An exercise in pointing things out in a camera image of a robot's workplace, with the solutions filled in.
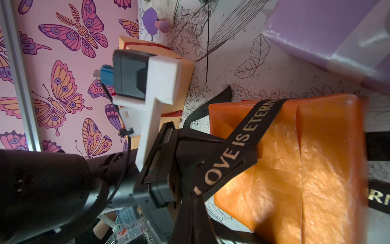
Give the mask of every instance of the black strap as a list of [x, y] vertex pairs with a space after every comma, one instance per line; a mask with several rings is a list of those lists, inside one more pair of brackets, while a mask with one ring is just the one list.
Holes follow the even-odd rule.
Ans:
[[227, 86], [225, 90], [223, 90], [220, 94], [216, 95], [207, 103], [203, 104], [199, 108], [190, 114], [184, 122], [183, 128], [189, 128], [191, 123], [197, 119], [201, 119], [207, 115], [209, 115], [209, 105], [213, 103], [227, 103], [232, 101], [232, 88]]
[[367, 132], [368, 161], [390, 161], [390, 131]]
[[[221, 146], [197, 169], [192, 178], [195, 190], [190, 190], [182, 199], [169, 244], [216, 243], [202, 193], [217, 192], [237, 171], [242, 172], [257, 163], [257, 160], [243, 159], [254, 150], [284, 102], [285, 100], [258, 102]], [[265, 243], [260, 237], [256, 240]]]
[[368, 206], [390, 214], [390, 183], [370, 180], [368, 188]]
[[222, 182], [223, 186], [230, 180], [225, 176], [242, 163], [245, 154], [259, 143], [285, 101], [263, 100], [252, 108], [225, 142], [196, 171], [192, 183], [197, 195], [209, 191], [217, 182]]

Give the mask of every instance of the butterfly wallpaper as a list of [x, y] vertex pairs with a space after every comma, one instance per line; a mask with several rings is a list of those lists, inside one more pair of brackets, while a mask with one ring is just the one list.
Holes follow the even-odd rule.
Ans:
[[[120, 117], [92, 74], [112, 65], [119, 36], [139, 37], [137, 0], [13, 3], [42, 149], [86, 159], [127, 149]], [[0, 148], [28, 150], [1, 27], [0, 86]]]

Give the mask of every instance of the leaf drawing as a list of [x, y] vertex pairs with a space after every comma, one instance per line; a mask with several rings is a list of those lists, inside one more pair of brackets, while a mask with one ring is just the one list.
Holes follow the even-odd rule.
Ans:
[[269, 44], [264, 36], [260, 34], [253, 42], [249, 53], [249, 59], [237, 68], [234, 75], [241, 79], [251, 77], [255, 73], [257, 67], [264, 63], [264, 59], [268, 55], [268, 52]]
[[256, 71], [256, 68], [257, 66], [255, 61], [248, 59], [238, 67], [234, 75], [241, 79], [248, 78], [253, 75], [253, 73]]
[[257, 67], [264, 63], [264, 58], [269, 52], [269, 44], [262, 34], [253, 42], [250, 49], [249, 58], [255, 61]]

